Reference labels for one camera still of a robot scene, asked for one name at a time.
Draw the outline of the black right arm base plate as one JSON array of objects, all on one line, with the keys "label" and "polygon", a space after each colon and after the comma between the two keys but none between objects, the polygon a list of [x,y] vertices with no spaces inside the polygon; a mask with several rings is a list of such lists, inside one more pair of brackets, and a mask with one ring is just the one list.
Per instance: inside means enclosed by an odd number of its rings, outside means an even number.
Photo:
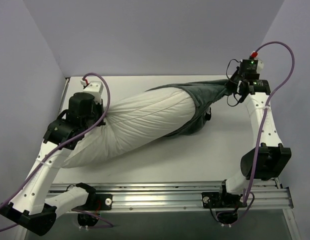
[{"label": "black right arm base plate", "polygon": [[241,201],[242,195],[230,194],[230,193],[219,193],[219,192],[202,192],[202,205],[205,209],[209,206],[212,209],[223,209],[223,208],[244,208],[247,207],[246,203]]}]

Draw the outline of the white pillow insert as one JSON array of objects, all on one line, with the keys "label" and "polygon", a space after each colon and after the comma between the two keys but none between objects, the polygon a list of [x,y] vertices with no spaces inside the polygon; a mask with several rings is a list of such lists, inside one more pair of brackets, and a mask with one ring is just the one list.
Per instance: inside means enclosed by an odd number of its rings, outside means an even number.
[{"label": "white pillow insert", "polygon": [[105,125],[87,133],[61,166],[84,167],[128,153],[178,130],[195,112],[192,97],[174,87],[149,90],[113,102]]}]

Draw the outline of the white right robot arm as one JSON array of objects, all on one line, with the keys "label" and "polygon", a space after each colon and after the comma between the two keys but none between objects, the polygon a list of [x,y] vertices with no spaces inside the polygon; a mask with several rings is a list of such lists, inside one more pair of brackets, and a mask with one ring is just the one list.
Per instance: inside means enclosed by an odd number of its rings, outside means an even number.
[{"label": "white right robot arm", "polygon": [[292,156],[278,135],[271,108],[271,90],[267,80],[260,79],[264,64],[256,57],[242,59],[225,85],[244,104],[251,122],[253,147],[240,160],[239,172],[225,181],[225,189],[217,193],[218,203],[229,206],[235,195],[242,194],[247,202],[257,181],[277,178]]}]

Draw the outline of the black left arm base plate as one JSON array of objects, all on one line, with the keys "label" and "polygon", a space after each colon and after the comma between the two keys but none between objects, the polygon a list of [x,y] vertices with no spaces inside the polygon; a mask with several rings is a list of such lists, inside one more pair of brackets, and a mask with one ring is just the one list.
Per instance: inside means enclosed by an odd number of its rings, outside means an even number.
[{"label": "black left arm base plate", "polygon": [[113,204],[112,194],[91,194],[88,196],[86,203],[77,206],[76,209],[82,211],[110,211]]}]

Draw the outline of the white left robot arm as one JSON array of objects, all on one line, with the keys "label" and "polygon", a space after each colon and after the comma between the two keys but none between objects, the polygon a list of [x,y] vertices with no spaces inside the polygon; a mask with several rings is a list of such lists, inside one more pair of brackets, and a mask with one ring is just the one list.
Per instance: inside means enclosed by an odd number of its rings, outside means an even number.
[{"label": "white left robot arm", "polygon": [[38,236],[45,235],[57,218],[75,208],[92,209],[96,190],[85,183],[47,198],[47,193],[64,161],[91,130],[104,125],[100,93],[77,92],[51,122],[43,136],[38,157],[25,182],[2,203],[0,215]]}]

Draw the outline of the zebra and grey plush pillowcase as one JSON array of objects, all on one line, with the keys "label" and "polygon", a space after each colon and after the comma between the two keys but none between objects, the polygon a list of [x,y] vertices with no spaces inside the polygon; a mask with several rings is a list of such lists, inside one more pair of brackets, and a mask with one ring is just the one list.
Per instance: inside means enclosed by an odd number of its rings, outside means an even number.
[{"label": "zebra and grey plush pillowcase", "polygon": [[206,111],[211,105],[224,96],[230,96],[232,91],[226,88],[228,80],[218,79],[211,81],[195,81],[187,83],[170,83],[152,88],[158,90],[163,88],[177,88],[190,95],[195,105],[193,117],[182,127],[170,132],[166,137],[189,136],[200,131],[211,118],[207,116]]}]

